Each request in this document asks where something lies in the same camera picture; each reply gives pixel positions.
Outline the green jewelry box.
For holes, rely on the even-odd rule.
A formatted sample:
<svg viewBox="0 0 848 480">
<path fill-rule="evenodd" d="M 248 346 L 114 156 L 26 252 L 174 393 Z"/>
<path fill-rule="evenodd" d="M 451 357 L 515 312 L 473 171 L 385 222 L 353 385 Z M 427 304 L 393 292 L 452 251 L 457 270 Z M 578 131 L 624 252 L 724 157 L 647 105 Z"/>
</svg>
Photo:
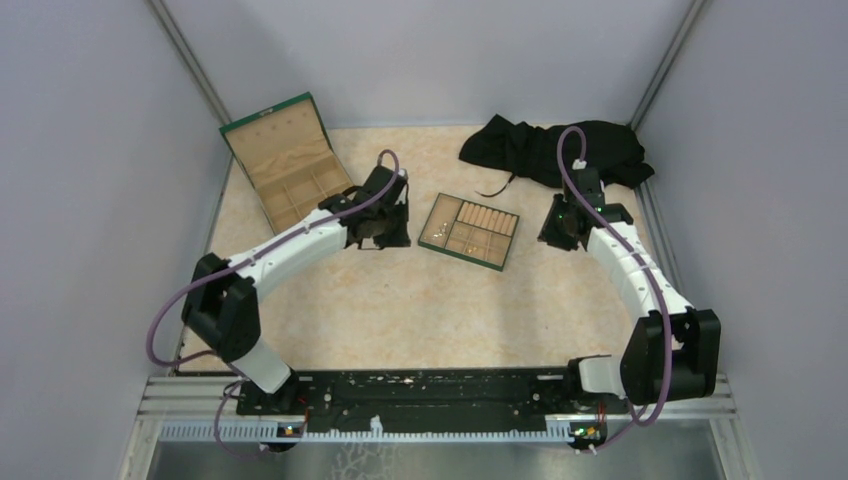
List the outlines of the green jewelry box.
<svg viewBox="0 0 848 480">
<path fill-rule="evenodd" d="M 313 95 L 305 92 L 219 128 L 277 235 L 354 186 Z"/>
</svg>

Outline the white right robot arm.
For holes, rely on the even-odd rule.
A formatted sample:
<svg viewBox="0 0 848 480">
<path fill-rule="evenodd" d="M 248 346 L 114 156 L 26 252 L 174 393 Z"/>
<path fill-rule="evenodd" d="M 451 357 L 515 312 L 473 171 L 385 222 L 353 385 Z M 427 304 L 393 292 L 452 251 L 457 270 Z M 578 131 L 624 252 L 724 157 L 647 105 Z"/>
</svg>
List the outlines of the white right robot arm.
<svg viewBox="0 0 848 480">
<path fill-rule="evenodd" d="M 717 315 L 695 308 L 675 290 L 641 244 L 627 209 L 607 203 L 595 169 L 570 170 L 563 184 L 539 241 L 590 254 L 633 321 L 622 353 L 570 361 L 574 377 L 563 385 L 567 406 L 588 412 L 603 394 L 637 406 L 712 395 L 721 337 Z"/>
</svg>

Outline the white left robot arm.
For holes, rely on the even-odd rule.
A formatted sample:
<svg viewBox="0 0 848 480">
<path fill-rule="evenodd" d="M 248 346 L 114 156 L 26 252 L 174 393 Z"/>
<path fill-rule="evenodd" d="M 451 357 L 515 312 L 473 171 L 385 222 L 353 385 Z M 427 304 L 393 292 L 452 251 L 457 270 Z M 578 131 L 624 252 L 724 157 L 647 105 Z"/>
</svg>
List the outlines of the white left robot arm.
<svg viewBox="0 0 848 480">
<path fill-rule="evenodd" d="M 306 217 L 240 254 L 202 257 L 181 312 L 183 323 L 212 353 L 260 392 L 277 414 L 300 399 L 297 374 L 262 337 L 260 303 L 312 264 L 370 239 L 374 246 L 410 245 L 408 174 L 376 165 L 362 186 L 322 200 Z"/>
</svg>

